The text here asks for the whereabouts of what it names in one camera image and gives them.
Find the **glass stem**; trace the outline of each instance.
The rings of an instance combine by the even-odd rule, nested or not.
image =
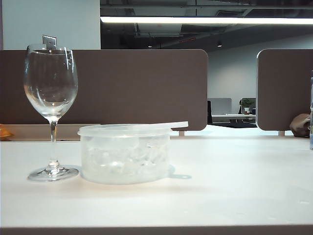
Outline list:
[[[56,135],[57,135],[57,124],[58,121],[50,121],[51,128],[51,153],[50,153],[50,161],[47,170],[58,171],[59,170],[59,162],[56,157],[55,149],[56,149]]]

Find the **clear plastic lid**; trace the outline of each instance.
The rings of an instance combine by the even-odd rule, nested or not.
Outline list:
[[[153,123],[153,124],[108,124],[83,126],[79,128],[80,136],[89,137],[132,137],[166,134],[171,128],[187,127],[187,121]]]

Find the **white table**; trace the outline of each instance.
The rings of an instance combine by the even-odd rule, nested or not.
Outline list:
[[[214,118],[255,118],[255,114],[212,114],[212,117]]]
[[[28,181],[49,143],[1,142],[2,234],[313,234],[308,139],[218,126],[186,134],[171,137],[170,178],[124,186]],[[78,141],[58,152],[80,166]]]

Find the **brown bag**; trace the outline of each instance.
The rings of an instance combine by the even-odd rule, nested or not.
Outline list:
[[[295,137],[309,137],[310,114],[299,114],[292,120],[289,127]]]

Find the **ceiling light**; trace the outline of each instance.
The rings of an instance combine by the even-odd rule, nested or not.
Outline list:
[[[104,23],[139,24],[313,24],[310,18],[234,18],[234,17],[112,17],[102,16]]]

